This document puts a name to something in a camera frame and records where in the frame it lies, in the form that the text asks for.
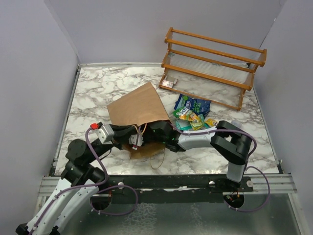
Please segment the green snack packet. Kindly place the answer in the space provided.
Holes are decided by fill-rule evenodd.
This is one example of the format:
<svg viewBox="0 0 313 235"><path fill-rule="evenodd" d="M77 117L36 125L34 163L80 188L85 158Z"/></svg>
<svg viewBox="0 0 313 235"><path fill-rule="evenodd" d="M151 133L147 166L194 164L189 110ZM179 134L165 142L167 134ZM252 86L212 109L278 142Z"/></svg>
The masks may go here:
<svg viewBox="0 0 313 235"><path fill-rule="evenodd" d="M197 127L195 129L193 129L193 127L189 121L181 120L181 119L176 119L174 121L174 124L175 124L176 128L178 130L181 130L181 131L198 131L198 130L204 130L204 129L210 128L209 125L204 123L202 127Z"/></svg>

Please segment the brown paper bag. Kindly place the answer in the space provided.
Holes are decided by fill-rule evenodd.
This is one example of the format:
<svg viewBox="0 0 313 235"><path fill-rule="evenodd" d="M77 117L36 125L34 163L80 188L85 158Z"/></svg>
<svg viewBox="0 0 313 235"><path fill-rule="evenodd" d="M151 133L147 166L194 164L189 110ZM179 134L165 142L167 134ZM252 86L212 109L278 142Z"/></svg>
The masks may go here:
<svg viewBox="0 0 313 235"><path fill-rule="evenodd" d="M169 116L153 85L148 82L132 92L122 96L107 106L111 123L117 126L142 126L144 134L148 133L148 124L155 121L168 121ZM161 151L165 151L165 144L144 141L137 150L132 144L122 144L129 152L132 160L150 158Z"/></svg>

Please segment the green yellow snack bag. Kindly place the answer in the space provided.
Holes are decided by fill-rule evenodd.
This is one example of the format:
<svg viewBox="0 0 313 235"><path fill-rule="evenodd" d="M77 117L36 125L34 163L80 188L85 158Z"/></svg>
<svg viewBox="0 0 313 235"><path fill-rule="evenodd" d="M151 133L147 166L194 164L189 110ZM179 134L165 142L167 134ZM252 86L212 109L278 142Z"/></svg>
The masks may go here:
<svg viewBox="0 0 313 235"><path fill-rule="evenodd" d="M180 120L188 121L194 131L201 129L204 126L202 119L186 107L176 109L173 111L173 115Z"/></svg>

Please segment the blue Bonk snack bag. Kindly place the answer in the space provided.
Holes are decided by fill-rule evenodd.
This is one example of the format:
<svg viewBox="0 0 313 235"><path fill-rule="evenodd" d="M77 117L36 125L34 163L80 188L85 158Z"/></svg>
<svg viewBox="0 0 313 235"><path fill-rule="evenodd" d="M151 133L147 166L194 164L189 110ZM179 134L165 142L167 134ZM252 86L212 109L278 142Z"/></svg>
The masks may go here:
<svg viewBox="0 0 313 235"><path fill-rule="evenodd" d="M191 98L189 96L180 94L178 100L175 102L174 110L185 107L196 115L202 114L204 117L210 112L210 100Z"/></svg>

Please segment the yellow candy packet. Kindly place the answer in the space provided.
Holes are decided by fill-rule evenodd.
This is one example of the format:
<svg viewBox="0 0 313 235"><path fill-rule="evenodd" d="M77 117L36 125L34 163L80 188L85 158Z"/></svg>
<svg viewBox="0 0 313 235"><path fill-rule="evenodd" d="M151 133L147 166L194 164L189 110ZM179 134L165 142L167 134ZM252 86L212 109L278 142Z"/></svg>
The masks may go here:
<svg viewBox="0 0 313 235"><path fill-rule="evenodd" d="M219 122L215 119L212 118L208 118L204 121L205 127L207 128L211 128L211 127L215 127Z"/></svg>

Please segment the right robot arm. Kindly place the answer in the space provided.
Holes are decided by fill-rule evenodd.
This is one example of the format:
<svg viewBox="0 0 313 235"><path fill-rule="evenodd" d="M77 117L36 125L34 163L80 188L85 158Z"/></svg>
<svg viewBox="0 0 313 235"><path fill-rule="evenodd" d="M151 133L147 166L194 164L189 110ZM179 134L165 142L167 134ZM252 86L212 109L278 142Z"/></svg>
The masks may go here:
<svg viewBox="0 0 313 235"><path fill-rule="evenodd" d="M143 143L162 143L172 152L216 149L228 161L224 185L229 191L236 191L242 186L248 159L257 147L253 136L225 120L199 131L181 131L166 121L156 121L148 125Z"/></svg>

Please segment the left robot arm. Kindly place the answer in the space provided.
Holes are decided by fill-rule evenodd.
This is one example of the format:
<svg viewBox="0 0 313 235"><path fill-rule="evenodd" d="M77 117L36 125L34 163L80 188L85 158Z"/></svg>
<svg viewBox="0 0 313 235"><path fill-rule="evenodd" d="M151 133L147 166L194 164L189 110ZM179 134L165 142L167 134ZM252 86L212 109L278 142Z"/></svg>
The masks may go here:
<svg viewBox="0 0 313 235"><path fill-rule="evenodd" d="M109 175L100 156L113 148L112 141L128 143L137 134L135 125L92 124L84 140L75 139L68 145L68 162L54 191L29 222L16 228L16 234L61 234L84 203L107 190Z"/></svg>

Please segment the small red white box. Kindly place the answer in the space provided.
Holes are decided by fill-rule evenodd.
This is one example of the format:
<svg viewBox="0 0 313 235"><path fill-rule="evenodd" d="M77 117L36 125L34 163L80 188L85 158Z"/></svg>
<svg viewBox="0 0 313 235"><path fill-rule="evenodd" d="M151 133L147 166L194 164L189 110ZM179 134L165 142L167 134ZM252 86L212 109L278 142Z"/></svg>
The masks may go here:
<svg viewBox="0 0 313 235"><path fill-rule="evenodd" d="M177 79L174 79L174 80L166 80L166 79L164 79L162 81L161 85L165 86L167 88L173 88L176 85L177 81L178 81Z"/></svg>

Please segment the small clear plastic cup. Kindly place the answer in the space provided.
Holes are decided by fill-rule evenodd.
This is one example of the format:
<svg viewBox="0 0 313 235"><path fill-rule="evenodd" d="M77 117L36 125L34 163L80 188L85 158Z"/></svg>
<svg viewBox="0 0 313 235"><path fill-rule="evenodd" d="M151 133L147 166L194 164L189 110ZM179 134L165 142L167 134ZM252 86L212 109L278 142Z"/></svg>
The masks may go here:
<svg viewBox="0 0 313 235"><path fill-rule="evenodd" d="M240 128L240 129L242 128L242 123L238 120L232 120L231 124L236 126L237 128Z"/></svg>

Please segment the orange wooden shelf rack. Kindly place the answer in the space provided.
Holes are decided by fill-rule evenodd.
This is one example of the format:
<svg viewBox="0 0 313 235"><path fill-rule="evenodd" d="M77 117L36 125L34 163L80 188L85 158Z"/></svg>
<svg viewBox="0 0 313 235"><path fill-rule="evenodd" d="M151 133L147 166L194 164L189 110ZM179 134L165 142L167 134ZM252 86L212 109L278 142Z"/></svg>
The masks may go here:
<svg viewBox="0 0 313 235"><path fill-rule="evenodd" d="M169 28L159 88L241 110L267 50ZM177 79L173 88L162 81Z"/></svg>

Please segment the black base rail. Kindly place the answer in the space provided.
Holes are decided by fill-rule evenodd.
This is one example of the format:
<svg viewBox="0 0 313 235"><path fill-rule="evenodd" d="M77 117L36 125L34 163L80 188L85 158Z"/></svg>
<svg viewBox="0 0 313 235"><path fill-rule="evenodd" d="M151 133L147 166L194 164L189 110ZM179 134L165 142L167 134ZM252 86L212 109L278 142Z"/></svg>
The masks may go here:
<svg viewBox="0 0 313 235"><path fill-rule="evenodd" d="M130 186L138 203L222 203L224 193L252 192L247 183L250 180L245 176L240 183L232 183L225 174L112 175L96 196L112 204L132 204L135 194L126 188Z"/></svg>

